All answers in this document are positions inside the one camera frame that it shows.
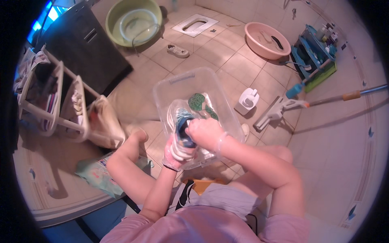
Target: person's hand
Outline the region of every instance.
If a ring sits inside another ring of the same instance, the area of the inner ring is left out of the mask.
[[[180,167],[184,165],[187,161],[178,161],[172,156],[172,143],[173,143],[173,135],[171,135],[166,142],[165,146],[165,155],[162,160],[162,164],[166,165],[169,168],[172,168],[173,170],[180,171]]]
[[[219,122],[213,118],[193,119],[185,132],[202,148],[215,152],[218,140],[224,133]]]

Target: blue sneaker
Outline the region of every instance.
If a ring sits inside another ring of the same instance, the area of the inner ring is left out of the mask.
[[[174,100],[168,109],[167,120],[173,131],[172,156],[178,160],[191,160],[196,153],[197,144],[192,141],[185,129],[195,117],[184,100]]]

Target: blue bottle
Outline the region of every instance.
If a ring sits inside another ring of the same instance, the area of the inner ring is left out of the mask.
[[[301,84],[295,84],[290,90],[286,92],[286,97],[288,97],[288,99],[291,99],[298,95],[301,90],[303,90],[303,86]]]

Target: mop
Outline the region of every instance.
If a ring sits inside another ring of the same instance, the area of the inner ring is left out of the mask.
[[[370,89],[356,90],[354,92],[345,93],[342,95],[334,96],[331,98],[323,99],[308,103],[303,100],[285,100],[283,97],[277,96],[273,103],[267,108],[267,110],[259,117],[259,119],[253,124],[253,127],[257,132],[261,132],[272,120],[279,120],[285,111],[294,110],[299,108],[309,108],[316,105],[331,103],[339,100],[347,101],[358,99],[364,95],[372,94],[378,91],[382,91],[388,88],[387,84],[373,87]]]

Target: clear plastic box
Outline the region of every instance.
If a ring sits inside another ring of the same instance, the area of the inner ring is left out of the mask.
[[[186,73],[159,81],[153,88],[153,95],[157,105],[159,117],[163,124],[166,139],[173,133],[167,123],[167,111],[175,99],[188,100],[195,93],[207,93],[222,128],[240,142],[244,142],[244,134],[235,112],[227,102],[226,95],[221,87],[215,72],[210,68],[196,68]],[[198,166],[206,166],[221,158],[213,156],[204,159],[199,156],[182,166],[189,170]]]

